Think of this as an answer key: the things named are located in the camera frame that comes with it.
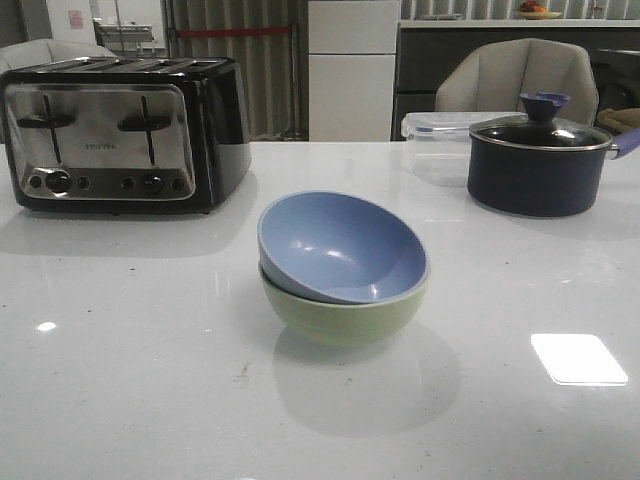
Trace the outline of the blue bowl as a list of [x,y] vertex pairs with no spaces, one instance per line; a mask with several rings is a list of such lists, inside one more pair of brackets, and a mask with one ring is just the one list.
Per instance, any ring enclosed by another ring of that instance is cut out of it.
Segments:
[[390,211],[331,191],[269,205],[257,225],[260,265],[281,289],[333,304],[369,304],[415,290],[430,270],[414,231]]

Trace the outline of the green bowl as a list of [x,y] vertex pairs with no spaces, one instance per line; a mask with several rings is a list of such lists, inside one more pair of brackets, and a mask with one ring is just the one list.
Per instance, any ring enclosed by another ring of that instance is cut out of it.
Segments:
[[332,304],[286,292],[258,269],[266,296],[276,315],[309,342],[351,348],[386,340],[415,317],[429,285],[424,278],[416,288],[390,300],[367,304]]

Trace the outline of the clear plastic food container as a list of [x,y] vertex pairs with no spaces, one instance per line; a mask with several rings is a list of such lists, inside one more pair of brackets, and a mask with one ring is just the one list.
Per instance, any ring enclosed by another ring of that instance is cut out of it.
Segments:
[[471,154],[469,127],[520,112],[412,112],[401,122],[405,152],[416,176],[442,187],[465,187]]

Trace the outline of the white refrigerator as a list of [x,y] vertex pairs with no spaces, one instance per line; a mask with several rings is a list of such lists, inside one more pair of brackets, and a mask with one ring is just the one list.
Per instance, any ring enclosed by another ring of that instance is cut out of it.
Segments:
[[401,5],[308,3],[309,140],[390,139]]

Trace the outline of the dark kitchen counter cabinet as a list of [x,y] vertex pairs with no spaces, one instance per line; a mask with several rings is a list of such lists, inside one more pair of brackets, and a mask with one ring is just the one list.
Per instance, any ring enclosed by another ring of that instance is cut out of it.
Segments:
[[639,106],[637,20],[403,21],[397,41],[391,138],[413,111],[432,111],[441,83],[476,48],[535,37],[588,50],[600,96],[599,108]]

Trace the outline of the dark blue saucepan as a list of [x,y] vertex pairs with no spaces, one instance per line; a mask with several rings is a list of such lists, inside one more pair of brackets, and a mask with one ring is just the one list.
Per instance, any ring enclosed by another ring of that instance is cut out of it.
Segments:
[[605,157],[639,147],[639,130],[612,136],[597,128],[563,129],[554,138],[528,127],[475,125],[470,130],[469,194],[479,203],[533,217],[590,209]]

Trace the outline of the black chrome four-slot toaster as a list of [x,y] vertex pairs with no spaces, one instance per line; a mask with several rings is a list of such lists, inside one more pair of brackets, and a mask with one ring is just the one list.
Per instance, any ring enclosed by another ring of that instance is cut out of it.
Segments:
[[81,57],[5,72],[4,144],[16,201],[34,211],[208,212],[250,163],[230,58]]

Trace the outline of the beige upholstered chair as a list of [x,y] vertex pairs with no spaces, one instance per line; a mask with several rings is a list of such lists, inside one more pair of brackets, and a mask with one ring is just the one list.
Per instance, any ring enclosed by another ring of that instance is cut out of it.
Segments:
[[484,45],[467,55],[440,85],[435,109],[522,111],[520,95],[540,92],[569,96],[559,116],[593,124],[599,94],[587,50],[538,38]]

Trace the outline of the glass pot lid blue knob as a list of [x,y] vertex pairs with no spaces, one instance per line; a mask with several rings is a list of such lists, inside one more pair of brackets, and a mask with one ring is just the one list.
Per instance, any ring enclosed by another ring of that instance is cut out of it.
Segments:
[[534,150],[590,150],[608,145],[611,135],[596,127],[557,116],[571,101],[563,93],[520,93],[524,115],[499,117],[469,127],[472,139]]

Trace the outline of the red barrier belt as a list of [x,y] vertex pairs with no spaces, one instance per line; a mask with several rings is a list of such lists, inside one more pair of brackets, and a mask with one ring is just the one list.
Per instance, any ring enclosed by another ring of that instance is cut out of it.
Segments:
[[252,37],[263,35],[286,34],[291,31],[289,25],[259,28],[225,28],[207,30],[177,30],[179,38],[216,38],[216,37]]

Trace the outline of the yellow fruit bowl on counter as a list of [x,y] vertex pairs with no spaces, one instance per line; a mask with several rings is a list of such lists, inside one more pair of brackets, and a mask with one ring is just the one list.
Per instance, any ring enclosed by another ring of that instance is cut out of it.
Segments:
[[536,0],[523,1],[517,8],[517,14],[525,20],[549,20],[562,16],[559,11],[551,11]]

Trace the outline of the brown cushion far right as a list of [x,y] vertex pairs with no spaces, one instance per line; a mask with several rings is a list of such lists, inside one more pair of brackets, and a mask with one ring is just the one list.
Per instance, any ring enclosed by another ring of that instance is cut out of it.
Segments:
[[600,111],[596,116],[597,123],[611,132],[624,133],[636,129],[640,125],[640,108]]

